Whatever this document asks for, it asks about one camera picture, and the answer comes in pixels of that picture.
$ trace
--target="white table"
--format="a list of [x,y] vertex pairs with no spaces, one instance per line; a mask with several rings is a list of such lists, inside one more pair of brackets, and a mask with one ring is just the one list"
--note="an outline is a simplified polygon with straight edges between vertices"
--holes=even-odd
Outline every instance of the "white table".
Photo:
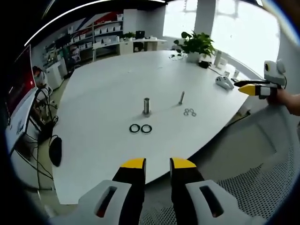
[[[60,167],[52,167],[61,204],[78,203],[131,158],[147,158],[146,183],[155,180],[169,171],[170,157],[195,154],[247,99],[237,88],[217,86],[212,70],[172,60],[171,54],[116,56],[74,71],[53,131],[62,138]],[[183,105],[178,106],[182,91]],[[142,116],[144,98],[150,98],[149,118]],[[184,116],[185,108],[197,116]],[[153,130],[133,135],[129,126],[134,123],[150,124]]]
[[136,42],[144,42],[148,44],[148,47],[150,47],[151,51],[156,51],[158,49],[158,43],[164,43],[167,42],[166,40],[161,40],[161,39],[135,39],[132,41],[121,41],[121,42],[114,42],[114,43],[109,43],[109,44],[102,44],[100,42],[94,43],[93,44],[93,62],[96,60],[96,49],[98,48],[104,48],[104,47],[109,47],[113,45],[121,45],[121,44],[132,44]]
[[37,90],[35,87],[23,97],[10,118],[10,125],[5,130],[7,150],[9,153],[20,137],[26,133],[29,113]]

